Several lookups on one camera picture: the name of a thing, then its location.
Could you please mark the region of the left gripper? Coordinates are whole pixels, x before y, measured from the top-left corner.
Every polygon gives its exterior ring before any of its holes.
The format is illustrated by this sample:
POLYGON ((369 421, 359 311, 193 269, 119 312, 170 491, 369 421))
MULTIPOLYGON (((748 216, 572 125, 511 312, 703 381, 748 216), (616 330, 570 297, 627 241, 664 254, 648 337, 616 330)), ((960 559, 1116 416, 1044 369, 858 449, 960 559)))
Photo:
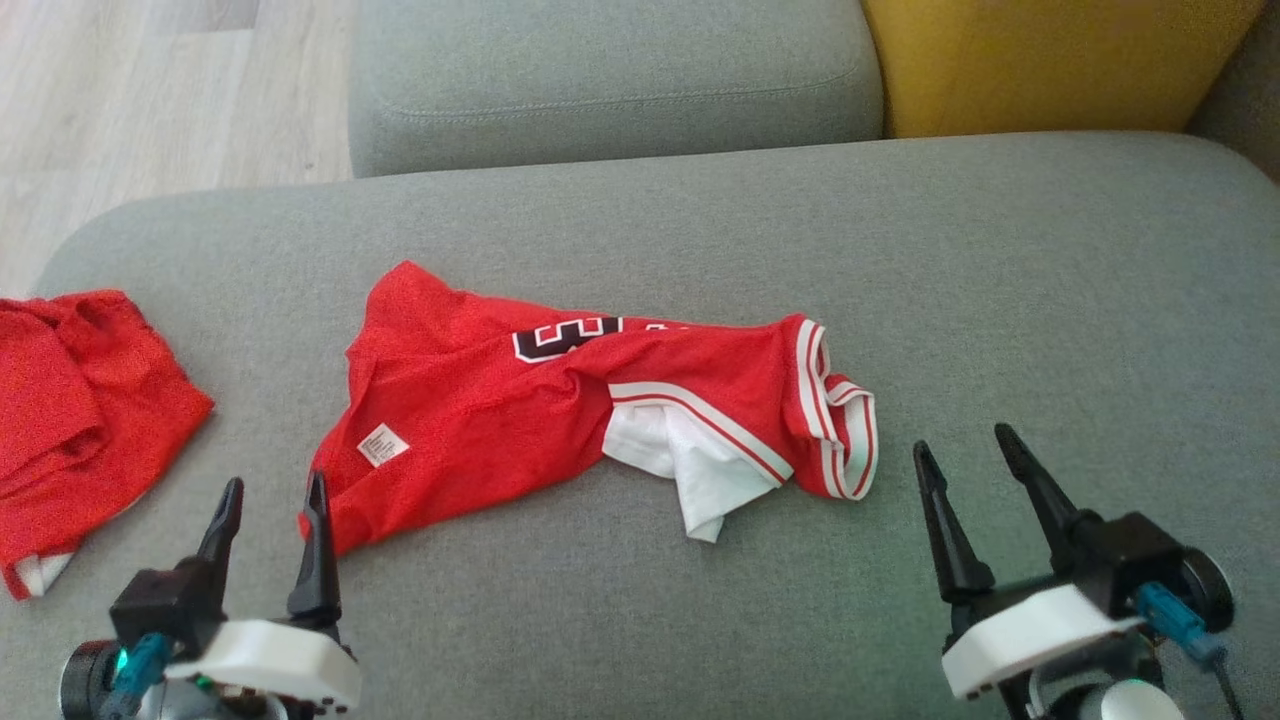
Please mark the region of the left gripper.
POLYGON ((283 619, 230 620, 223 596, 244 483, 229 479, 196 557, 138 571, 110 607, 123 665, 114 715, 340 715, 364 675, 340 642, 340 583, 324 475, 303 502, 308 534, 283 619))

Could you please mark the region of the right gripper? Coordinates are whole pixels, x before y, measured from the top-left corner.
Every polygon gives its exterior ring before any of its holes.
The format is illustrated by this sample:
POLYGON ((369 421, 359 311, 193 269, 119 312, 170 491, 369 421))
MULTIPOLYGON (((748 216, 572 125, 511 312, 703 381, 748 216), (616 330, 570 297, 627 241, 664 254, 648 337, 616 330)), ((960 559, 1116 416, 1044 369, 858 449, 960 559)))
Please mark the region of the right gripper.
POLYGON ((1167 701, 1158 644, 1189 646, 1189 550, 1148 518, 1079 509, 1007 423, 995 437, 1030 498, 1052 571, 997 585, 950 503, 929 445, 911 456, 940 597, 951 694, 1004 701, 1167 701))

